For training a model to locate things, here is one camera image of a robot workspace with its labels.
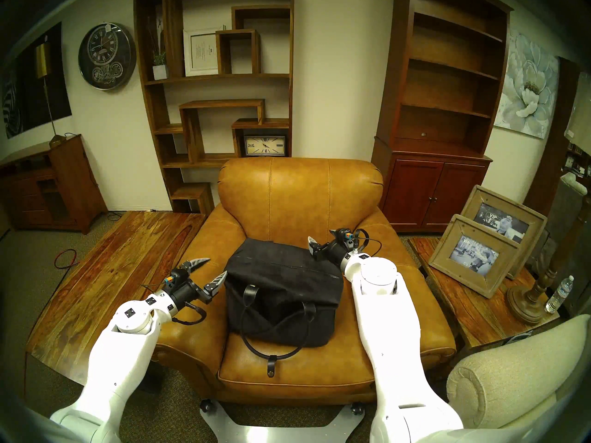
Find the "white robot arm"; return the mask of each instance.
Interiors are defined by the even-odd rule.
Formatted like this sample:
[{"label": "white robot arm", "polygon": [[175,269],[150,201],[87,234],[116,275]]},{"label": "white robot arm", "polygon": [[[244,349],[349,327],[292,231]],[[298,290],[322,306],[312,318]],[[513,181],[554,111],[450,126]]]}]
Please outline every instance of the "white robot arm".
[{"label": "white robot arm", "polygon": [[[90,352],[82,394],[72,405],[53,413],[52,421],[70,429],[83,442],[120,443],[119,424],[125,404],[146,373],[161,324],[202,322],[205,311],[190,302],[199,299],[208,304],[226,279],[224,272],[202,289],[189,278],[208,260],[183,263],[165,278],[162,290],[117,309]],[[185,306],[197,311],[201,319],[188,323],[174,318]]]},{"label": "white robot arm", "polygon": [[335,240],[319,245],[308,237],[312,255],[341,267],[351,282],[359,335],[374,367],[378,407],[371,443],[414,443],[443,429],[462,429],[457,413],[428,385],[420,356],[421,327],[402,275],[383,257],[359,247],[359,232],[332,230]]}]

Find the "flower painting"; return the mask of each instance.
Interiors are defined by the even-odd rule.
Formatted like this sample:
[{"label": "flower painting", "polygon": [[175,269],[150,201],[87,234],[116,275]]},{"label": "flower painting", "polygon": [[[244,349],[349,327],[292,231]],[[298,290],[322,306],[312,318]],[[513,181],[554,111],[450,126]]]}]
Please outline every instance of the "flower painting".
[{"label": "flower painting", "polygon": [[527,36],[511,31],[495,125],[545,139],[554,115],[557,88],[557,58]]}]

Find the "floor lamp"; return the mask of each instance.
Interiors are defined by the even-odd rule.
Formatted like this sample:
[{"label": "floor lamp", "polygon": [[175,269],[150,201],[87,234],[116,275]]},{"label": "floor lamp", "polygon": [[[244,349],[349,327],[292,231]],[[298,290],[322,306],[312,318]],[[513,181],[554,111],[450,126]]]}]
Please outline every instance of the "floor lamp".
[{"label": "floor lamp", "polygon": [[[579,76],[574,106],[564,136],[572,144],[580,147],[587,154],[591,154],[591,75],[589,73],[581,73]],[[558,245],[548,269],[538,278],[534,286],[531,289],[517,286],[507,291],[509,308],[521,321],[534,325],[544,316],[545,304],[541,302],[540,296],[554,282],[556,273],[568,260],[590,213],[591,195],[587,194],[583,196],[583,204],[577,219]]]},{"label": "floor lamp", "polygon": [[49,106],[49,95],[47,93],[47,82],[45,78],[51,73],[51,59],[49,57],[49,42],[45,37],[45,42],[36,48],[35,59],[37,65],[37,78],[43,78],[43,91],[45,92],[45,101],[47,102],[47,110],[49,111],[49,119],[53,128],[53,138],[49,141],[49,147],[54,148],[66,141],[65,136],[56,133],[56,127],[53,125],[53,117],[51,116],[51,107]]}]

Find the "wooden desk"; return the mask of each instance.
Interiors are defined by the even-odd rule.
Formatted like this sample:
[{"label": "wooden desk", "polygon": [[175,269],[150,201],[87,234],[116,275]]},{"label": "wooden desk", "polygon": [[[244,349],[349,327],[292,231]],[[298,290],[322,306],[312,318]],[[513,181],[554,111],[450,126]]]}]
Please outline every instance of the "wooden desk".
[{"label": "wooden desk", "polygon": [[26,351],[86,384],[88,357],[115,310],[151,291],[178,264],[204,214],[130,211],[75,267],[39,316]]},{"label": "wooden desk", "polygon": [[[421,272],[433,279],[439,297],[454,313],[468,350],[479,350],[483,346],[504,341],[559,318],[557,312],[546,314],[538,324],[528,326],[511,314],[505,299],[507,289],[517,285],[532,287],[535,282],[525,268],[513,281],[505,278],[493,297],[486,298],[429,266],[429,259],[439,243],[438,238],[415,237],[409,242],[421,260]],[[546,295],[541,298],[544,302],[548,299]]]}]

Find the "armchair arm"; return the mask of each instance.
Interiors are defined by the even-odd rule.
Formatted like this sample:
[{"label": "armchair arm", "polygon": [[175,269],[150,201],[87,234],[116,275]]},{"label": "armchair arm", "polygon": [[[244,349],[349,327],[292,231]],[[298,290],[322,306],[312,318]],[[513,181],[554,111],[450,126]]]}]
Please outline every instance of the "armchair arm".
[{"label": "armchair arm", "polygon": [[[391,260],[407,284],[421,326],[422,366],[427,370],[450,359],[456,353],[452,331],[425,278],[386,216],[376,207],[356,228],[365,230],[371,238],[382,242],[378,256]],[[370,241],[365,252],[374,254],[379,246]]]},{"label": "armchair arm", "polygon": [[[245,239],[246,235],[241,225],[220,204],[211,212],[180,262],[200,257],[211,259],[191,274],[195,284],[203,286],[223,271],[230,256]],[[183,372],[182,366],[176,364],[182,357],[179,354],[185,354],[215,377],[222,363],[228,336],[226,289],[222,286],[209,305],[200,301],[193,301],[193,304],[207,311],[205,321],[196,326],[164,324],[154,357],[163,364]],[[199,315],[190,308],[183,308],[177,318],[181,321],[196,321]]]},{"label": "armchair arm", "polygon": [[496,429],[538,406],[577,366],[588,329],[589,315],[580,315],[458,362],[447,378],[447,397],[464,427]]}]

